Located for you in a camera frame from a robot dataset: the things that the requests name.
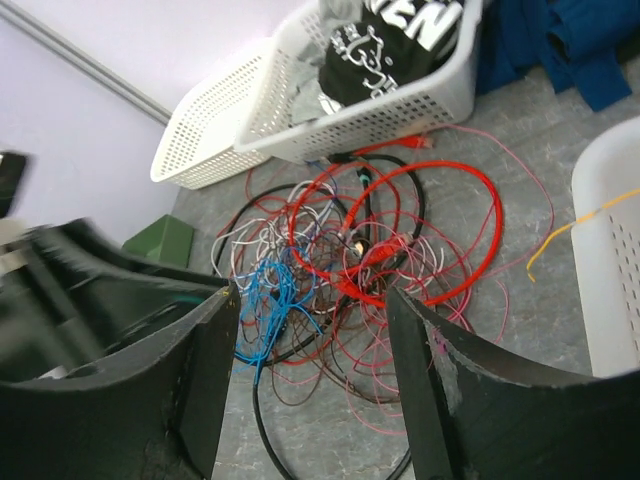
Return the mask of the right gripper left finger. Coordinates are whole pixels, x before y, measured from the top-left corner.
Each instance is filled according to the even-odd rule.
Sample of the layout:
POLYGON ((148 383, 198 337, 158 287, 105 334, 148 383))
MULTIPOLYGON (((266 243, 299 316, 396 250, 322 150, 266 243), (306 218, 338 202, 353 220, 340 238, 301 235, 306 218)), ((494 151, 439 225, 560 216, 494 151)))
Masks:
POLYGON ((229 285, 64 378, 2 383, 2 478, 211 478, 239 307, 229 285))

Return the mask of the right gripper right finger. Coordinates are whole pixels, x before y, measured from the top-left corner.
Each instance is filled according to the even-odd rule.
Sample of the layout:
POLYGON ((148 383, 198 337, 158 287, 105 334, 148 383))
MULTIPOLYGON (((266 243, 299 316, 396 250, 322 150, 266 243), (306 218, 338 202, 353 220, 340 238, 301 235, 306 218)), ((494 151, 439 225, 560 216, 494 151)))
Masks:
POLYGON ((386 313, 419 479, 635 479, 639 375, 598 379, 505 350, 398 288, 386 313))

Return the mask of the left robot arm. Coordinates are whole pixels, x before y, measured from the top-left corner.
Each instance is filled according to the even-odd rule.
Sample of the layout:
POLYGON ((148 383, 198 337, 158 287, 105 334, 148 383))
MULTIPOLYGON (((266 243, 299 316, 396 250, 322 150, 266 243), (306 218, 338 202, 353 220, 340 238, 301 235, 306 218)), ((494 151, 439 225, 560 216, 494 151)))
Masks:
POLYGON ((30 159, 1 154, 1 379, 62 378, 179 320, 228 280, 117 249, 85 219, 11 216, 30 159))

